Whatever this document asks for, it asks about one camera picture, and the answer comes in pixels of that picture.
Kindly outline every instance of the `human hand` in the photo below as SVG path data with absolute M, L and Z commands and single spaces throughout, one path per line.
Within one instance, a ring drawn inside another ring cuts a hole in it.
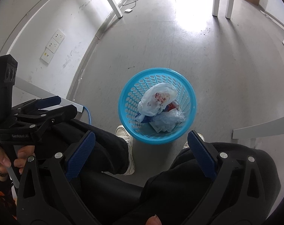
M 34 156 L 35 146 L 24 146 L 21 147 L 17 152 L 17 159 L 14 161 L 14 166 L 19 167 L 19 172 L 22 174 L 23 168 L 25 167 L 25 163 L 29 156 Z
M 162 225 L 161 220 L 158 218 L 157 215 L 150 217 L 145 225 Z
M 23 172 L 27 158 L 34 154 L 35 146 L 24 146 L 18 150 L 17 159 L 14 161 L 14 166 L 19 167 L 20 174 Z M 0 147 L 0 172 L 7 173 L 7 169 L 11 166 L 11 162 L 5 151 Z

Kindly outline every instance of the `sleeve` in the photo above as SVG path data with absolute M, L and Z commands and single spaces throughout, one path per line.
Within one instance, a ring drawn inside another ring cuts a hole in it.
M 0 181 L 0 200 L 7 210 L 16 218 L 16 203 L 12 196 L 12 181 L 8 178 L 6 181 Z

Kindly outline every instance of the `blue cable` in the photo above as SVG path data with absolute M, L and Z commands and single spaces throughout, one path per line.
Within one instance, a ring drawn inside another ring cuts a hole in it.
M 90 112 L 89 112 L 89 110 L 88 110 L 88 108 L 87 107 L 85 107 L 85 106 L 83 106 L 83 108 L 88 112 L 88 116 L 89 116 L 89 124 L 91 125 L 91 114 L 90 114 Z

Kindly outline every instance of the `blue gripper pad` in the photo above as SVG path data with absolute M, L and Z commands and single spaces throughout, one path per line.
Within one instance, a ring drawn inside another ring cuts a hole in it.
M 69 182 L 79 175 L 94 146 L 95 134 L 90 132 L 67 162 L 65 176 Z
M 43 108 L 47 108 L 50 106 L 51 107 L 57 106 L 57 105 L 60 105 L 61 101 L 62 101 L 61 97 L 53 96 L 53 97 L 37 100 L 35 107 L 38 109 L 43 109 Z
M 188 133 L 188 145 L 196 158 L 203 174 L 214 181 L 217 177 L 216 165 L 210 153 L 204 147 L 202 142 L 191 131 Z

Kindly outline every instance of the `wall stain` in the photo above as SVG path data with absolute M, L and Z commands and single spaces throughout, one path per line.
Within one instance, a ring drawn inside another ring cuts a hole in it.
M 71 58 L 70 57 L 72 56 L 72 51 L 73 50 L 71 50 L 70 54 L 67 55 L 66 62 L 63 64 L 63 68 L 65 68 L 68 65 L 68 63 L 71 62 Z
M 81 5 L 79 7 L 80 10 L 83 10 L 83 8 L 85 8 L 92 0 L 90 0 L 89 2 L 85 2 L 83 5 Z

